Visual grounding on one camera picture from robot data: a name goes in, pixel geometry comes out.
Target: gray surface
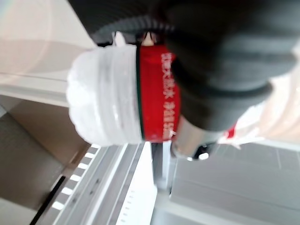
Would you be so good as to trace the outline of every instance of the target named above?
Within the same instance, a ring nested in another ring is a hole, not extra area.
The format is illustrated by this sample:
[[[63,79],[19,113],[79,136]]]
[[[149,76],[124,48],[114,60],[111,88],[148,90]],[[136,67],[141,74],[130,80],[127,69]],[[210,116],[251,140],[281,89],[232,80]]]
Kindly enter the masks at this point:
[[[151,225],[202,225],[160,209],[154,209]]]
[[[0,118],[0,197],[38,210],[63,170],[9,114]]]
[[[28,225],[35,214],[35,210],[25,208],[0,198],[1,225]]]
[[[299,190],[296,152],[247,144],[242,150],[221,146],[202,162],[180,160],[171,199],[199,210],[211,207],[271,224],[297,225]]]

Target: red label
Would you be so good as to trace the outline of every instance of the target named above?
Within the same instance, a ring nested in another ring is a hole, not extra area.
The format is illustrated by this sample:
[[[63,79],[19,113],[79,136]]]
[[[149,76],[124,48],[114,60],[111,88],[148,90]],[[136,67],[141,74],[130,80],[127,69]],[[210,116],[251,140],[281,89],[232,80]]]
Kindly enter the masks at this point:
[[[144,138],[151,142],[170,140],[180,116],[180,90],[171,62],[175,55],[164,45],[141,46],[140,87]]]

